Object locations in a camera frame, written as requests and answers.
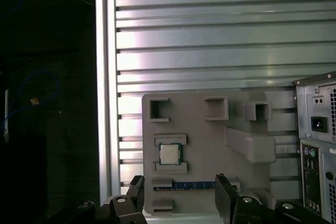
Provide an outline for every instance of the computer tower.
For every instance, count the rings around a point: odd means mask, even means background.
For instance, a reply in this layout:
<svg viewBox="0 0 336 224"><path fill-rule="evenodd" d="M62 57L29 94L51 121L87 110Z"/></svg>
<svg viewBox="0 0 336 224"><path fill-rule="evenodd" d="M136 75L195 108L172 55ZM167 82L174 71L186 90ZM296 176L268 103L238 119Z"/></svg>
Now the computer tower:
<svg viewBox="0 0 336 224"><path fill-rule="evenodd" d="M303 203L336 224L336 72L295 85Z"/></svg>

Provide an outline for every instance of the robotic arm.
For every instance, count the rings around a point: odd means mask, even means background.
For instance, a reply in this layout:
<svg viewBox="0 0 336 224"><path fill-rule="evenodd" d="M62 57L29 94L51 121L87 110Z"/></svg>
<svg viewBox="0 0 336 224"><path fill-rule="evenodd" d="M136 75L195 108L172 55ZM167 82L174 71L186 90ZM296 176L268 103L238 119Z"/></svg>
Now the robotic arm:
<svg viewBox="0 0 336 224"><path fill-rule="evenodd" d="M277 204L275 210L256 199L239 196L223 175L216 175L215 201L224 224L329 224L300 204ZM144 224L144 177L135 176L126 195L110 197L96 209L94 203L84 201L65 208L48 220L48 224Z"/></svg>

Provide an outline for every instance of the ventilation grille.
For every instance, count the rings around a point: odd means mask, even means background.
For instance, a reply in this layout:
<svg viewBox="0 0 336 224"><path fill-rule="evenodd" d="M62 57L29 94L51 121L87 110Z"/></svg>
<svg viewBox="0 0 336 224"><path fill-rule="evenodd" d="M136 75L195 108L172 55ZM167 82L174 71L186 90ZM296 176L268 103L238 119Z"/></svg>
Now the ventilation grille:
<svg viewBox="0 0 336 224"><path fill-rule="evenodd" d="M331 121L332 121L332 135L336 136L335 130L335 120L336 120L336 89L333 90L333 93L330 94L330 102L331 102Z"/></svg>
<svg viewBox="0 0 336 224"><path fill-rule="evenodd" d="M336 224L336 183L329 184L331 223Z"/></svg>

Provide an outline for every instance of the metal slotted wall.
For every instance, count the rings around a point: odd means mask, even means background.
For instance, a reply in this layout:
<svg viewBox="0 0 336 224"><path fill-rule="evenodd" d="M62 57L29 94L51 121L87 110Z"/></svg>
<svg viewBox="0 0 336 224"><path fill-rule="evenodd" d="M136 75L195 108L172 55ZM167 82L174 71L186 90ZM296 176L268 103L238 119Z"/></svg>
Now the metal slotted wall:
<svg viewBox="0 0 336 224"><path fill-rule="evenodd" d="M96 8L101 202L143 173L143 94L252 88L265 89L275 109L272 193L300 198L289 87L335 71L336 0L97 0Z"/></svg>

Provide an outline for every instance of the cpu chip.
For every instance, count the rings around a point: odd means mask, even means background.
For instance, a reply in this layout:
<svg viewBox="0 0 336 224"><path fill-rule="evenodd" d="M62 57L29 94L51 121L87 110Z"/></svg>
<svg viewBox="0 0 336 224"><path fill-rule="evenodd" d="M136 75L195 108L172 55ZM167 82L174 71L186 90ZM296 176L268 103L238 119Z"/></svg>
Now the cpu chip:
<svg viewBox="0 0 336 224"><path fill-rule="evenodd" d="M160 144L159 163L160 165L180 165L181 145Z"/></svg>

